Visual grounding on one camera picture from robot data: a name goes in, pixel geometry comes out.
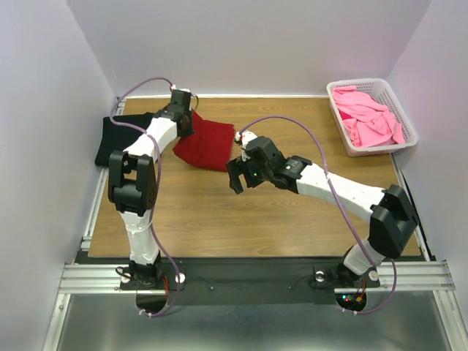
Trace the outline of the red t-shirt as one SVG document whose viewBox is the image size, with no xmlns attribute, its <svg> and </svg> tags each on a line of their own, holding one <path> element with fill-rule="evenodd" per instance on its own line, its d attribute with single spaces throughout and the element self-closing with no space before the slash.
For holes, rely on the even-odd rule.
<svg viewBox="0 0 468 351">
<path fill-rule="evenodd" d="M 181 138 L 173 153 L 188 165 L 206 170 L 227 171 L 235 128 L 232 124 L 203 119 L 192 111 L 194 133 Z"/>
</svg>

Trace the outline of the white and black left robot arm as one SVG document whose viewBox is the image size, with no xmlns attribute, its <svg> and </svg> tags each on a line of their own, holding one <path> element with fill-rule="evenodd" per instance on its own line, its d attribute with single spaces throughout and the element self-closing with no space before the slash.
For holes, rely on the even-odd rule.
<svg viewBox="0 0 468 351">
<path fill-rule="evenodd" d="M 132 145 L 112 152 L 108 163 L 108 198 L 124 222 L 130 247 L 129 265 L 116 269 L 122 288 L 154 289 L 165 283 L 152 225 L 159 192 L 159 159 L 168 144 L 194 132 L 191 100 L 190 90 L 173 86 L 168 105 L 154 114 L 146 129 L 111 119 L 118 127 L 142 132 Z"/>
</svg>

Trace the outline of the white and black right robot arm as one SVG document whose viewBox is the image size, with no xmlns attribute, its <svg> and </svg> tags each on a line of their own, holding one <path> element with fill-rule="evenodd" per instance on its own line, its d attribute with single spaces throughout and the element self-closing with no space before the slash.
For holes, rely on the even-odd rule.
<svg viewBox="0 0 468 351">
<path fill-rule="evenodd" d="M 400 186 L 367 186 L 329 173 L 303 157 L 286 158 L 270 138 L 250 131 L 236 133 L 235 142 L 241 155 L 227 163 L 227 172 L 236 194 L 269 182 L 278 189 L 334 203 L 343 215 L 351 212 L 369 224 L 367 238 L 358 240 L 336 268 L 342 284 L 353 285 L 383 260 L 401 256 L 418 217 Z"/>
</svg>

